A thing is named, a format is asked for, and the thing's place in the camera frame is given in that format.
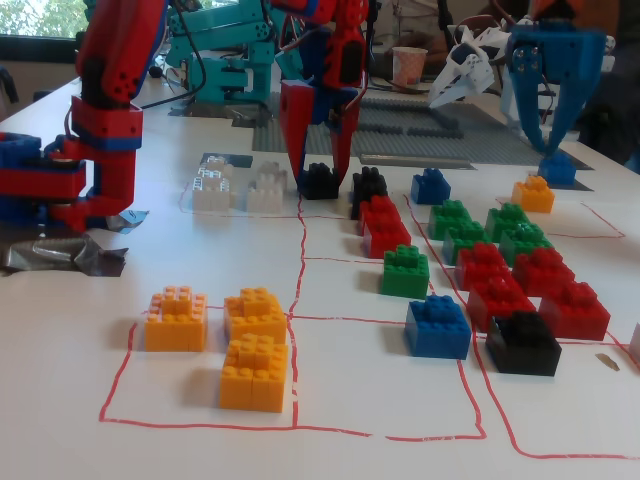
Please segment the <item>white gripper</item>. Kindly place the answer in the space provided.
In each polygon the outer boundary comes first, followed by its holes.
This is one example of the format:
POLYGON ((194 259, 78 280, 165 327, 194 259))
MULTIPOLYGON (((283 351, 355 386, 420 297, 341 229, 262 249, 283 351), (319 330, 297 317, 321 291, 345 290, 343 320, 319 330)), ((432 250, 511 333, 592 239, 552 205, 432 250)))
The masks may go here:
POLYGON ((429 90, 428 104, 431 108, 480 95, 494 82, 492 54, 487 52, 485 45, 480 45, 474 32, 468 26, 459 26, 454 38, 456 43, 429 90))

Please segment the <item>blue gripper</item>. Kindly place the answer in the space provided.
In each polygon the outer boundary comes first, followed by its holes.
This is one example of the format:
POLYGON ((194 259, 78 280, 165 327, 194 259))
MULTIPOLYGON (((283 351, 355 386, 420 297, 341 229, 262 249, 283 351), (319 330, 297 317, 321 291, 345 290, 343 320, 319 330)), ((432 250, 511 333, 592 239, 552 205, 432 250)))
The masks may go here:
POLYGON ((555 153, 599 82, 607 36, 570 24, 516 25, 507 44, 507 67, 523 132, 541 154, 555 153), (538 90, 559 86, 548 143, 540 129, 538 90))

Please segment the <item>red and blue gripper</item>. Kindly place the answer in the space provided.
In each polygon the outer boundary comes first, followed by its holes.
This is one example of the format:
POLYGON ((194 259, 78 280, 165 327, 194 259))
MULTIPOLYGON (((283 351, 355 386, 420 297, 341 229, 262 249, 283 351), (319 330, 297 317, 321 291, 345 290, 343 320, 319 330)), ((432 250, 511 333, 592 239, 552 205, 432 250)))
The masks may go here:
POLYGON ((359 121, 359 104, 344 108, 356 97, 357 90, 334 89, 315 81, 283 80, 280 91, 280 126, 298 191, 314 194, 311 174, 304 170, 306 139, 310 124, 328 121, 332 156, 338 181, 342 183, 349 168, 351 141, 359 121))

